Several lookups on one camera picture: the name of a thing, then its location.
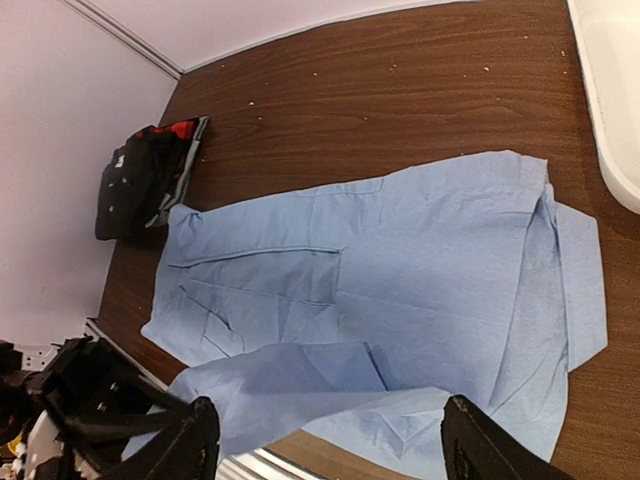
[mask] blue shirt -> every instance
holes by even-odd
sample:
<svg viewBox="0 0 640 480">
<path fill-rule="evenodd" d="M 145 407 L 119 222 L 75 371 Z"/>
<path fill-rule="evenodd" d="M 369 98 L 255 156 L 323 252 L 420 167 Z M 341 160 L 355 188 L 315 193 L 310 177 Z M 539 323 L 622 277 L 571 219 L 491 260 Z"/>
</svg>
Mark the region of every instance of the blue shirt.
<svg viewBox="0 0 640 480">
<path fill-rule="evenodd" d="M 460 393 L 549 459 L 567 374 L 607 343 L 597 226 L 508 151 L 177 206 L 142 332 L 194 367 L 171 389 L 211 397 L 223 454 L 304 428 L 445 478 Z"/>
</svg>

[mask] folded shirt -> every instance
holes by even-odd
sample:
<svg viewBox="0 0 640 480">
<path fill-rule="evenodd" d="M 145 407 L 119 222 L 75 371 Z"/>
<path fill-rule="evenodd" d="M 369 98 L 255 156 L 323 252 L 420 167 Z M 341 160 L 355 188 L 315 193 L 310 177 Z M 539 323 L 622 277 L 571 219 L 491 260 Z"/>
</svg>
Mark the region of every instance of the folded shirt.
<svg viewBox="0 0 640 480">
<path fill-rule="evenodd" d="M 607 343 L 596 222 L 513 152 L 169 224 L 142 333 L 195 367 L 171 390 L 211 397 L 223 454 L 304 428 L 446 478 L 442 407 L 464 394 L 548 460 L 568 372 Z"/>
</svg>

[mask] wood grain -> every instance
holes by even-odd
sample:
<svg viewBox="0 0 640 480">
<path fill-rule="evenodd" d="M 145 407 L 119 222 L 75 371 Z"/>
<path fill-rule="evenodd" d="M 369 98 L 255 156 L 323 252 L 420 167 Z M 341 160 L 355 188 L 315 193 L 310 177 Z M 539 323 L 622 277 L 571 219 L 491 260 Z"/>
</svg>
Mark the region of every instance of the wood grain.
<svg viewBox="0 0 640 480">
<path fill-rule="evenodd" d="M 462 153 L 548 159 L 557 199 L 598 219 L 610 334 L 570 375 L 553 463 L 640 478 L 640 217 L 601 180 L 563 0 L 421 8 L 279 40 L 186 75 L 163 122 L 196 115 L 211 129 L 186 203 L 202 210 Z M 100 324 L 169 381 L 183 366 L 138 333 L 164 239 L 118 243 Z M 327 478 L 401 478 L 304 433 L 273 448 Z"/>
</svg>

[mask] wall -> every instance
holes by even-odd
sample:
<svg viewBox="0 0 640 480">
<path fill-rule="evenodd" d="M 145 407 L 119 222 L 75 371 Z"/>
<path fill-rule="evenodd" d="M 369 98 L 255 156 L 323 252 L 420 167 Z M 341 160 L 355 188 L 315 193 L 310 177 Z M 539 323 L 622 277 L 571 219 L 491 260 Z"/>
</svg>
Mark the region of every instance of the wall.
<svg viewBox="0 0 640 480">
<path fill-rule="evenodd" d="M 249 46 L 325 23 L 452 1 L 91 0 L 90 3 L 188 70 Z"/>
<path fill-rule="evenodd" d="M 0 3 L 0 338 L 61 341 L 95 315 L 113 245 L 100 173 L 175 80 L 52 0 Z"/>
</svg>

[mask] white plastic bin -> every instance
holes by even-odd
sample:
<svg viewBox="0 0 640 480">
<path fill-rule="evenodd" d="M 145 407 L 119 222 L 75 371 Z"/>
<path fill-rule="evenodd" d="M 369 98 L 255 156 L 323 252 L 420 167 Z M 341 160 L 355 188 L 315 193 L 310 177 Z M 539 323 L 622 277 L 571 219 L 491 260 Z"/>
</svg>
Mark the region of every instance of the white plastic bin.
<svg viewBox="0 0 640 480">
<path fill-rule="evenodd" d="M 640 0 L 567 1 L 602 177 L 640 213 Z"/>
</svg>

